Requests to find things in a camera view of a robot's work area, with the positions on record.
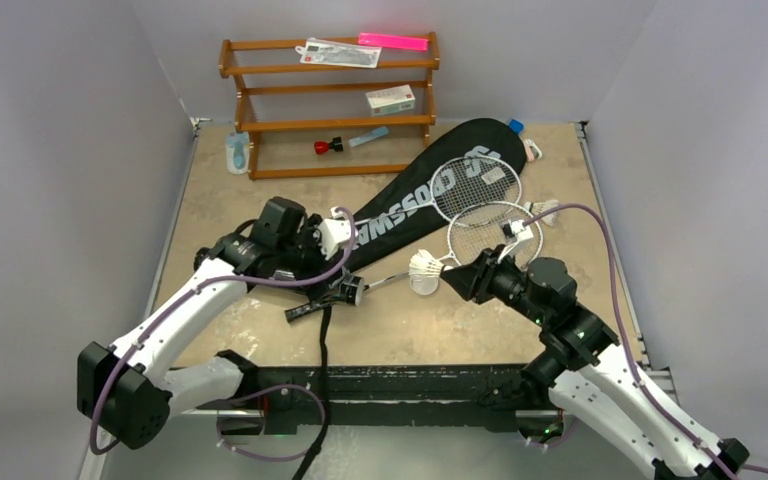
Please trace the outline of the white feather shuttlecock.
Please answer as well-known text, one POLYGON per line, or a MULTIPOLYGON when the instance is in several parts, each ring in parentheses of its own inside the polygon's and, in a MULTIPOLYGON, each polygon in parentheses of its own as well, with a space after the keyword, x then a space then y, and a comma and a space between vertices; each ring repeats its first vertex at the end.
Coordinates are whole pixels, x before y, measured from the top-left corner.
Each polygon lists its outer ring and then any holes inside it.
POLYGON ((419 249, 410 259, 408 274, 411 278, 438 278, 446 265, 425 249, 419 249))

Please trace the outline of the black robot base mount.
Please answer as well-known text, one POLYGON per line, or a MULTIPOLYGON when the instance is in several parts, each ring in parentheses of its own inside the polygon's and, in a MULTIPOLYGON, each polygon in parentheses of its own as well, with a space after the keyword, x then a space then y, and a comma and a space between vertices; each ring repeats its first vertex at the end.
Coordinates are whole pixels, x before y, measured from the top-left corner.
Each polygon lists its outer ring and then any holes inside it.
POLYGON ((320 421, 334 426, 477 427, 540 440, 558 437, 566 416, 527 383, 521 364, 257 366, 239 358, 244 377, 220 410, 257 411, 269 434, 320 421))

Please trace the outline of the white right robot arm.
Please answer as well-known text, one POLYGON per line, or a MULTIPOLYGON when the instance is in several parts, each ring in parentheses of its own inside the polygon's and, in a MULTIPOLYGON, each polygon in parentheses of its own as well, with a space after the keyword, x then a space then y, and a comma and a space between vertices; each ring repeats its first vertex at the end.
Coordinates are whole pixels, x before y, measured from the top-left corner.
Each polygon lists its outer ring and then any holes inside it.
POLYGON ((520 391, 536 407, 572 414, 649 479, 733 479, 749 459, 670 398, 633 360, 617 334, 577 299, 565 263, 541 257, 525 269, 500 250, 442 269, 464 300, 498 300, 540 326, 544 351, 522 370, 520 391))

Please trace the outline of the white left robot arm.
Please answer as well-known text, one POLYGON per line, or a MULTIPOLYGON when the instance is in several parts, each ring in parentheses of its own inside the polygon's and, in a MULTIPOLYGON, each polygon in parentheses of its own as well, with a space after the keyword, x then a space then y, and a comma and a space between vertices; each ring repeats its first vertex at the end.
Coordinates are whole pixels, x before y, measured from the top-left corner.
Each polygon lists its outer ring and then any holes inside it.
POLYGON ((258 286, 290 291, 325 285, 356 243, 355 218, 337 206, 308 215, 283 197, 257 219, 202 248, 193 276, 158 310, 108 345, 89 343, 77 360, 77 407, 90 419, 89 451, 151 442, 173 416, 215 401, 244 409, 269 393, 257 366, 231 351, 182 369, 175 360, 206 327, 258 286))

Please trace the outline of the black shuttlecock tube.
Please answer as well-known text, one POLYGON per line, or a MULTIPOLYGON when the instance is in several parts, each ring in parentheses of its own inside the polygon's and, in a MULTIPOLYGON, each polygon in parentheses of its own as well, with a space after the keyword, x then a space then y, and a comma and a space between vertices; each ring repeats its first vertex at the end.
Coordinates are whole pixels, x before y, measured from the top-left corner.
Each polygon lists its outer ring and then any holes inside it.
POLYGON ((357 306, 362 301, 362 294, 366 289, 362 277, 347 274, 334 283, 327 291, 309 302, 313 310, 324 309, 335 304, 347 304, 357 306))

